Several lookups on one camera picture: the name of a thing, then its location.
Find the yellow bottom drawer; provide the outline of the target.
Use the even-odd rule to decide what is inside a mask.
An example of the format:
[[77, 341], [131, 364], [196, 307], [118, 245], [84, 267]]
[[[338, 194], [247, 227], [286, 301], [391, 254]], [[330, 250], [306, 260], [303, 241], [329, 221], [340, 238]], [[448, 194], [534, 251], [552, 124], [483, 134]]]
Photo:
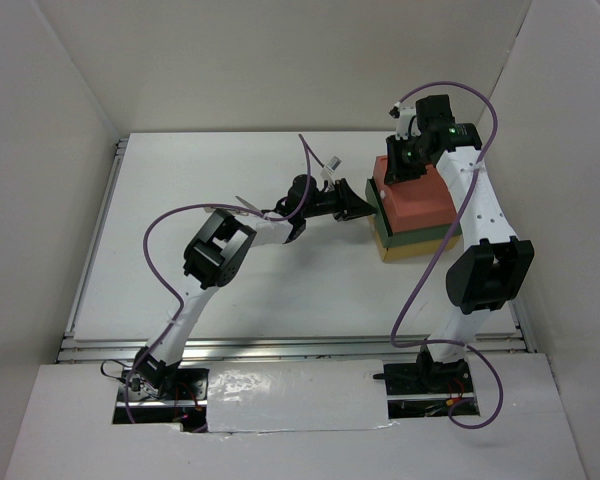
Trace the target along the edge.
[[448, 225], [440, 225], [392, 235], [380, 232], [377, 228], [373, 228], [372, 231], [380, 259], [388, 263], [422, 255], [433, 255], [442, 244], [448, 229]]

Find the green drawer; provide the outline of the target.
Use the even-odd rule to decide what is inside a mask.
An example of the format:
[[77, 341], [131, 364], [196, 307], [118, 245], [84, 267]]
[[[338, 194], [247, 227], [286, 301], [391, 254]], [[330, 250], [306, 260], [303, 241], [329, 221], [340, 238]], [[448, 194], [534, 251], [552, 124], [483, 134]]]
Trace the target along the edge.
[[391, 230], [391, 227], [389, 226], [386, 215], [384, 214], [384, 211], [381, 207], [381, 203], [380, 203], [380, 200], [378, 197], [378, 192], [377, 192], [375, 183], [373, 181], [373, 178], [369, 178], [367, 180], [366, 187], [365, 187], [365, 194], [366, 194], [366, 201], [376, 208], [376, 215], [373, 217], [372, 226], [374, 228], [377, 228], [380, 232], [383, 232], [385, 234], [392, 235], [395, 233], [399, 233], [399, 232], [393, 232]]

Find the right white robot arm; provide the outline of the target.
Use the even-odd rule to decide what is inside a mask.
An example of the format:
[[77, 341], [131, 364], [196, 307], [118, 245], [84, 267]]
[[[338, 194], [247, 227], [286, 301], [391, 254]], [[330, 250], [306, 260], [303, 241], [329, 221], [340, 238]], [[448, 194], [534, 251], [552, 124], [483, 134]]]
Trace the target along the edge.
[[476, 127], [455, 120], [448, 96], [430, 95], [414, 107], [395, 106], [395, 134], [386, 140], [387, 185], [415, 180], [433, 167], [451, 196], [464, 251], [446, 274], [453, 306], [416, 359], [415, 378], [441, 392], [467, 373], [464, 346], [474, 340], [492, 312], [515, 298], [534, 257], [506, 220], [483, 161]]

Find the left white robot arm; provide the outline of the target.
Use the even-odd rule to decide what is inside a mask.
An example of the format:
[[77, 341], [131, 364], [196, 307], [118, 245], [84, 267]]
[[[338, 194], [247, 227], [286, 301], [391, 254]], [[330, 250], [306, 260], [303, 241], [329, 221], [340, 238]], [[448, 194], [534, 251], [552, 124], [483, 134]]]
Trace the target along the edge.
[[249, 250], [293, 242], [309, 218], [331, 215], [350, 221], [376, 213], [346, 180], [326, 181], [319, 188], [307, 174], [296, 176], [287, 195], [271, 210], [227, 204], [197, 207], [210, 216], [184, 250], [182, 286], [168, 288], [176, 307], [165, 329], [139, 350], [132, 366], [143, 389], [156, 399], [176, 390], [176, 372], [194, 326], [212, 296], [236, 277]]

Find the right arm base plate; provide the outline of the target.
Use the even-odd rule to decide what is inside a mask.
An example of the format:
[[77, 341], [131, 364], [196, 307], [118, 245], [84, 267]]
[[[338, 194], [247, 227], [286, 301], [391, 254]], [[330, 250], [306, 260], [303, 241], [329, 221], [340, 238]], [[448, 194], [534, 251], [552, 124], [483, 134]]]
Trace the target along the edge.
[[384, 364], [383, 370], [374, 373], [372, 378], [384, 382], [389, 396], [467, 394], [473, 391], [468, 371], [442, 377], [425, 377], [415, 363]]

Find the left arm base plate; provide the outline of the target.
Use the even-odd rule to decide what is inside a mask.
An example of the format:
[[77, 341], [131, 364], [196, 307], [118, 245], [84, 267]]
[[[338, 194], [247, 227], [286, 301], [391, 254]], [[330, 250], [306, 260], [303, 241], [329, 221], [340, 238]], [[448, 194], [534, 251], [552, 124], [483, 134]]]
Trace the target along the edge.
[[160, 388], [152, 387], [135, 374], [129, 387], [129, 404], [131, 407], [203, 407], [207, 403], [209, 373], [206, 368], [181, 369], [170, 384]]

